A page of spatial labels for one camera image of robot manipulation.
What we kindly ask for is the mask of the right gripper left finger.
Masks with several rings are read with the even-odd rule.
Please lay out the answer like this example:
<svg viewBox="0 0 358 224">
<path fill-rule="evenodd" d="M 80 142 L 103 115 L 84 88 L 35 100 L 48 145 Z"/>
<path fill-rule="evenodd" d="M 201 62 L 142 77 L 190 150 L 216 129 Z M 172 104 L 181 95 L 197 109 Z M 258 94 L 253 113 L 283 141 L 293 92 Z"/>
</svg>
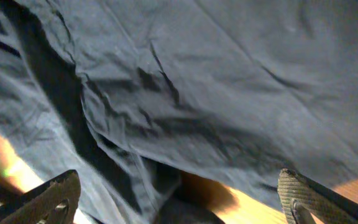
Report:
<svg viewBox="0 0 358 224">
<path fill-rule="evenodd" d="M 76 170 L 68 170 L 23 195 L 0 186 L 0 224 L 71 224 L 80 194 Z"/>
</svg>

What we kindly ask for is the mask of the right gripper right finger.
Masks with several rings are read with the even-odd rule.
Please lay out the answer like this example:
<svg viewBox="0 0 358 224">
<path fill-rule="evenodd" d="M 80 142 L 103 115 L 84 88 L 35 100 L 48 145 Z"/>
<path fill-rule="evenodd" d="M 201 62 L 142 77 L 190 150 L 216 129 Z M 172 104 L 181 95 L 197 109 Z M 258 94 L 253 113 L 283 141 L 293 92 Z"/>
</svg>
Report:
<svg viewBox="0 0 358 224">
<path fill-rule="evenodd" d="M 358 203 L 294 170 L 280 171 L 277 192 L 289 224 L 314 223 L 314 217 L 327 224 L 358 224 Z"/>
</svg>

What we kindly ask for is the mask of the navy blue shorts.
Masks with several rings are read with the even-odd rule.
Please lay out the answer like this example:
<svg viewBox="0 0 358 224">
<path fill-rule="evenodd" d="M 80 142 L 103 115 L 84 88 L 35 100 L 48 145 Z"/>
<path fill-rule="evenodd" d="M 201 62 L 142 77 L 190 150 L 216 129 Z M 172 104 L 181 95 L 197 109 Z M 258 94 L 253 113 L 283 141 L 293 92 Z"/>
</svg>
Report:
<svg viewBox="0 0 358 224">
<path fill-rule="evenodd" d="M 74 169 L 81 222 L 188 190 L 281 209 L 281 169 L 358 180 L 358 1 L 0 1 L 0 178 Z"/>
</svg>

